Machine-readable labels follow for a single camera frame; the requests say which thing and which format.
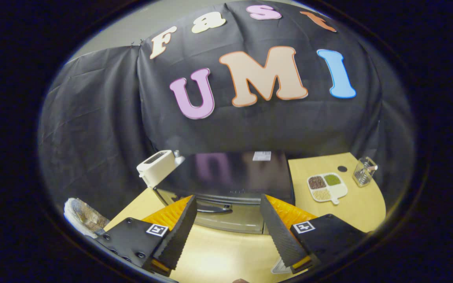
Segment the white toaster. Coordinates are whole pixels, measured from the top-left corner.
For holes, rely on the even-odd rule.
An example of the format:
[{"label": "white toaster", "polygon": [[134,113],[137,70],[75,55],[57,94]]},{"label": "white toaster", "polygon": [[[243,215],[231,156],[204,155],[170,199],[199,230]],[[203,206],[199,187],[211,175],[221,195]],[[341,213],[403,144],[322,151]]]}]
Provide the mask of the white toaster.
[{"label": "white toaster", "polygon": [[175,168],[175,157],[171,150],[159,151],[144,160],[136,169],[149,188],[154,188]]}]

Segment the white wall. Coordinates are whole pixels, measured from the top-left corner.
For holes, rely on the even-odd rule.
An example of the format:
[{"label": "white wall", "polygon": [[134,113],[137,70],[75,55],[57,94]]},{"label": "white wall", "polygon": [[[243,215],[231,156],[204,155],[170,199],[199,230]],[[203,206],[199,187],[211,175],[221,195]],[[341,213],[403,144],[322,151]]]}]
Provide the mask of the white wall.
[{"label": "white wall", "polygon": [[[296,1],[273,1],[310,9]],[[225,2],[232,2],[232,0],[158,0],[152,2],[105,27],[79,48],[68,61],[97,50],[128,46],[132,42],[137,45],[141,39],[159,30],[165,30],[168,28],[169,23],[184,17],[192,11]]]}]

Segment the purple letter u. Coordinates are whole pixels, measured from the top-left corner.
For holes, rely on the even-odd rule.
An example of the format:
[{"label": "purple letter u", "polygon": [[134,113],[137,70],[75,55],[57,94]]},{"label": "purple letter u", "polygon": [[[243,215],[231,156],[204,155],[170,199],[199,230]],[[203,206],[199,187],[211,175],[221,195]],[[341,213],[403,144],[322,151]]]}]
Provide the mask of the purple letter u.
[{"label": "purple letter u", "polygon": [[190,99],[188,98],[185,89],[186,79],[184,77],[176,79],[169,86],[176,96],[179,109],[181,109],[181,112],[190,119],[206,118],[211,115],[214,110],[214,97],[212,97],[211,86],[209,86],[209,80],[207,79],[207,76],[209,76],[210,73],[208,68],[203,68],[196,70],[190,76],[192,80],[197,82],[200,94],[202,95],[203,103],[198,107],[193,106],[190,103]]}]

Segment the peach letter m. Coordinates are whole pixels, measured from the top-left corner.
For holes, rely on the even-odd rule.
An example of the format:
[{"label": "peach letter m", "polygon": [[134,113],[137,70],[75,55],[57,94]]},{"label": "peach letter m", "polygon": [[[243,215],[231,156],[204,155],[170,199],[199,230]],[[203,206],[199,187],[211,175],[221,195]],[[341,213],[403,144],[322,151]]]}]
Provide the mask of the peach letter m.
[{"label": "peach letter m", "polygon": [[261,66],[246,52],[227,53],[219,62],[228,66],[234,82],[235,97],[232,104],[236,107],[253,105],[258,98],[249,91],[248,82],[265,99],[272,98],[275,79],[279,79],[279,90],[276,95],[282,100],[305,98],[307,88],[302,86],[295,63],[296,51],[289,46],[275,46],[268,50],[265,66]]}]

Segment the white sectioned dish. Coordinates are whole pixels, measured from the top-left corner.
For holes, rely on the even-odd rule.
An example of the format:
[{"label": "white sectioned dish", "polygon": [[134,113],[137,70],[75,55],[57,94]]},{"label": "white sectioned dish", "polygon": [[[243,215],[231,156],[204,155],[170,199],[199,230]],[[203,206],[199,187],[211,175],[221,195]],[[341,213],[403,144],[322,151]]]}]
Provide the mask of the white sectioned dish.
[{"label": "white sectioned dish", "polygon": [[[325,176],[328,176],[328,175],[336,176],[340,180],[340,184],[333,185],[333,186],[328,185],[328,183],[326,182],[326,179],[324,178]],[[324,188],[311,189],[311,185],[309,185],[309,180],[312,177],[318,177],[318,176],[320,176],[324,180],[324,183],[326,186]],[[309,191],[311,191],[312,198],[315,201],[318,201],[318,202],[331,201],[334,205],[338,205],[340,203],[340,201],[338,201],[338,198],[344,197],[345,195],[347,195],[347,192],[348,192],[347,186],[345,185],[344,180],[342,180],[342,178],[335,173],[325,173],[325,174],[310,176],[307,179],[307,186],[309,187]],[[328,193],[330,194],[330,198],[328,198],[328,199],[317,199],[317,197],[314,195],[318,191],[325,191],[325,190],[327,190]]]}]

